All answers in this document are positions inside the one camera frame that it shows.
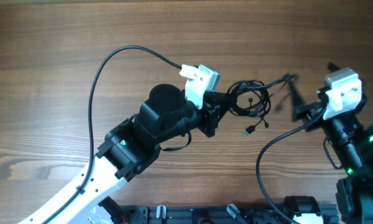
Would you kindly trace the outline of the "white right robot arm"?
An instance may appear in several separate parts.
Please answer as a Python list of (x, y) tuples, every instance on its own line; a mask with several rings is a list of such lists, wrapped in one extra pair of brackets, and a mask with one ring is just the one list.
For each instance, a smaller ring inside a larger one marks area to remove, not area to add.
[(288, 81), (292, 119), (305, 131), (318, 128), (335, 151), (347, 176), (336, 183), (336, 202), (344, 223), (373, 223), (373, 124), (365, 128), (357, 114), (367, 103), (365, 81), (351, 68), (328, 64), (318, 100), (307, 104)]

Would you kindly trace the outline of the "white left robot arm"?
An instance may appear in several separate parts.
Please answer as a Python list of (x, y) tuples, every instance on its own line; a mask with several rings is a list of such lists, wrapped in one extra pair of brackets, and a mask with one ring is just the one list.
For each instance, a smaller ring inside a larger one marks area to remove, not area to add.
[(106, 197), (122, 189), (159, 156), (160, 143), (189, 136), (198, 128), (215, 134), (221, 118), (236, 102), (231, 94), (209, 91), (198, 109), (185, 92), (170, 84), (155, 86), (137, 114), (105, 136), (93, 164), (81, 172), (24, 223), (89, 223), (87, 214)]

